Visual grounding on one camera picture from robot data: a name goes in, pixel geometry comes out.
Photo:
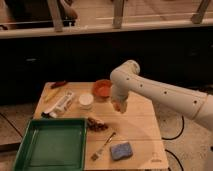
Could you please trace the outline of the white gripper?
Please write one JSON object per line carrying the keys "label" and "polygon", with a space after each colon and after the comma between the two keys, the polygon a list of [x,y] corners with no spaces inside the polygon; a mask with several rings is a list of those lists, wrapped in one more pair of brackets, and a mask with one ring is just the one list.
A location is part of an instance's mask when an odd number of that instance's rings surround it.
{"label": "white gripper", "polygon": [[127,110],[127,99],[128,99],[128,97],[125,95],[112,94],[111,95],[112,106],[113,106],[114,102],[120,103],[120,105],[121,105],[120,113],[125,113]]}

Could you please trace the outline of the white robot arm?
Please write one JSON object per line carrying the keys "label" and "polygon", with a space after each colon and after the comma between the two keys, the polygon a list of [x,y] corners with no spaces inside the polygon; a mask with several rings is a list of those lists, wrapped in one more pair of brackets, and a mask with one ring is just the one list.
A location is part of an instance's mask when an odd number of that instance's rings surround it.
{"label": "white robot arm", "polygon": [[213,95],[146,79],[139,73],[140,66],[134,60],[124,62],[111,72],[111,99],[117,111],[126,111],[132,91],[170,107],[213,132]]}

